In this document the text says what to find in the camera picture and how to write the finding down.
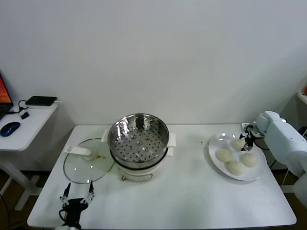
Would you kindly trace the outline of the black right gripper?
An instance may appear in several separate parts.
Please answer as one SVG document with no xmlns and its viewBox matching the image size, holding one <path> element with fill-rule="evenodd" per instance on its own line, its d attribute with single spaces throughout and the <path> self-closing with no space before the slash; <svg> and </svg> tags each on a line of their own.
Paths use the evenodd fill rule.
<svg viewBox="0 0 307 230">
<path fill-rule="evenodd" d="M 254 141 L 258 139 L 256 133 L 253 128 L 247 128 L 246 133 L 241 133 L 239 139 L 244 139 L 246 142 L 244 143 L 241 151 L 251 151 L 253 148 Z"/>
</svg>

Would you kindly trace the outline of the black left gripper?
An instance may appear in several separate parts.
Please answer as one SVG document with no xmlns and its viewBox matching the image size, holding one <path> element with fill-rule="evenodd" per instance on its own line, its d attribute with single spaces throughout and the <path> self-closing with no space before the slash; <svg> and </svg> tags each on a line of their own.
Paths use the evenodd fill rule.
<svg viewBox="0 0 307 230">
<path fill-rule="evenodd" d="M 85 198 L 75 198 L 68 200 L 71 183 L 65 188 L 63 195 L 59 198 L 62 203 L 62 210 L 65 211 L 66 216 L 63 218 L 65 222 L 79 222 L 81 213 L 87 209 L 94 198 L 93 181 L 90 182 L 89 192 Z"/>
</svg>

